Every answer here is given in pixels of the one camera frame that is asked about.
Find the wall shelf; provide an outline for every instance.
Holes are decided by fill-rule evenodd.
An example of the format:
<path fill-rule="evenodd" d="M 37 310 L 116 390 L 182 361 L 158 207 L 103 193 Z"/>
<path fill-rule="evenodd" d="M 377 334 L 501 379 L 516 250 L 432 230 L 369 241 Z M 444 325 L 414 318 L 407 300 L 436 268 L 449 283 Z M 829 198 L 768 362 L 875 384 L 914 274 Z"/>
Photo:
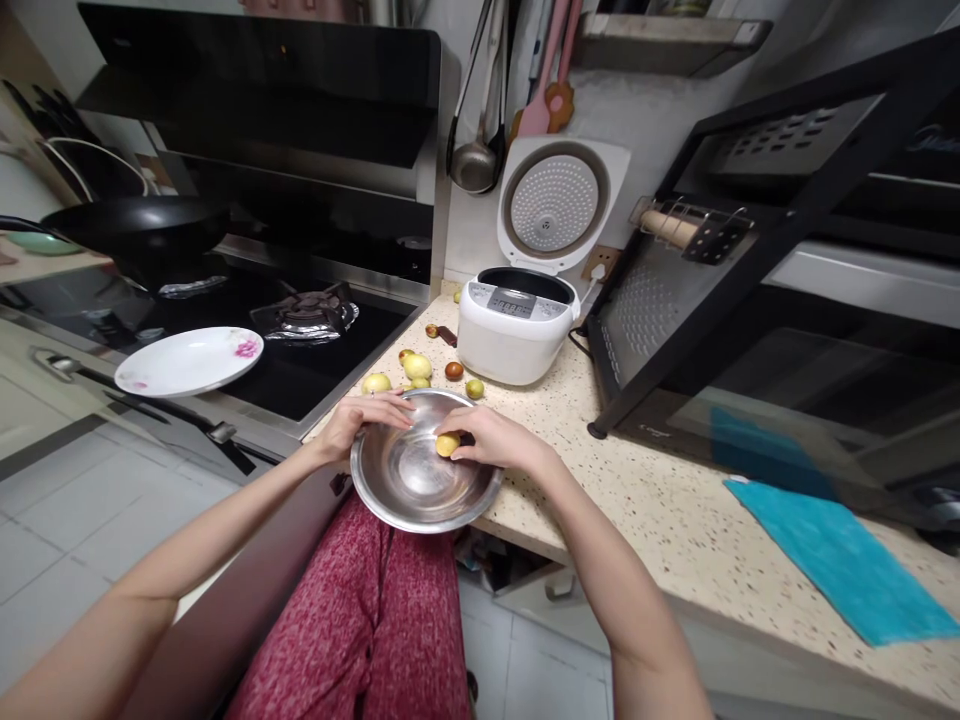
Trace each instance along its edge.
<path fill-rule="evenodd" d="M 578 67 L 708 78 L 753 55 L 769 20 L 587 13 L 580 19 Z"/>

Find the hand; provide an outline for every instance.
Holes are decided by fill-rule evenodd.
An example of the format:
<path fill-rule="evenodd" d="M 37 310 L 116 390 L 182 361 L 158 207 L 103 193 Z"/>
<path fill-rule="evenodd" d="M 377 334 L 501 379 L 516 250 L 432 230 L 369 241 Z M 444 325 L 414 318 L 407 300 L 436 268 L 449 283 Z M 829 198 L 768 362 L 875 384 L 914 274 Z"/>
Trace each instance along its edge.
<path fill-rule="evenodd" d="M 350 453 L 353 441 L 363 423 L 381 422 L 400 430 L 409 430 L 413 421 L 401 410 L 414 410 L 413 403 L 400 395 L 401 388 L 376 395 L 346 397 L 333 410 L 333 416 L 313 440 L 298 453 L 310 457 L 316 467 L 343 460 Z"/>
<path fill-rule="evenodd" d="M 437 428 L 437 435 L 468 432 L 475 445 L 461 445 L 452 460 L 475 460 L 502 468 L 515 467 L 530 473 L 553 452 L 547 443 L 513 420 L 488 407 L 457 408 Z"/>

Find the speckled countertop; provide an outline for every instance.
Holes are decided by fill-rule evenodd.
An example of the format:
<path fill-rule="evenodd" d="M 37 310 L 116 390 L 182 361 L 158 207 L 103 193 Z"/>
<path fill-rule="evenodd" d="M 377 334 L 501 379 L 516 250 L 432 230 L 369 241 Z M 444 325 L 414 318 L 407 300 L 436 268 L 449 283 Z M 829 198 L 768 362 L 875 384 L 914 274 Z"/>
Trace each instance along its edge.
<path fill-rule="evenodd" d="M 407 382 L 397 359 L 409 347 L 430 358 L 433 385 L 463 392 L 443 367 L 456 350 L 426 337 L 427 323 L 456 329 L 454 286 L 378 360 L 394 387 Z M 472 377 L 467 372 L 465 379 Z M 798 661 L 821 660 L 852 671 L 851 680 L 896 688 L 899 700 L 960 716 L 960 640 L 873 649 L 863 643 L 806 576 L 722 485 L 726 474 L 614 436 L 598 441 L 587 423 L 600 410 L 587 357 L 565 343 L 538 383 L 513 388 L 485 381 L 481 401 L 536 431 L 636 549 L 660 587 L 718 627 L 742 631 Z M 351 394 L 359 394 L 359 385 Z M 960 562 L 912 533 L 869 520 L 872 532 L 954 617 L 960 618 Z M 563 564 L 571 564 L 543 496 L 509 471 L 497 500 L 474 525 Z"/>

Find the white bowl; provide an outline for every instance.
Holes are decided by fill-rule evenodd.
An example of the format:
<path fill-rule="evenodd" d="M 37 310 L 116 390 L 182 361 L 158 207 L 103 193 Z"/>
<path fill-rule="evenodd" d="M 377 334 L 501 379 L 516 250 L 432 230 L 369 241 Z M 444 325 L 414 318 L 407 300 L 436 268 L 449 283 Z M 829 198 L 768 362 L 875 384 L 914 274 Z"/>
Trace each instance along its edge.
<path fill-rule="evenodd" d="M 216 390 L 256 365 L 263 338 L 252 330 L 212 327 L 158 340 L 128 357 L 114 374 L 124 392 L 169 398 Z"/>

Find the lap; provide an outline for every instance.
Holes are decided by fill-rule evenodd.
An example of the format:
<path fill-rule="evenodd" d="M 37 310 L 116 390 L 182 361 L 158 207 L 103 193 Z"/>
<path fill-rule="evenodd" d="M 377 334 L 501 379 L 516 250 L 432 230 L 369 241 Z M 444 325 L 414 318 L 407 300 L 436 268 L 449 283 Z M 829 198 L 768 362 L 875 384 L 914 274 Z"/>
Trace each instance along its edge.
<path fill-rule="evenodd" d="M 254 658 L 231 719 L 467 717 L 449 536 L 394 531 L 354 494 Z"/>

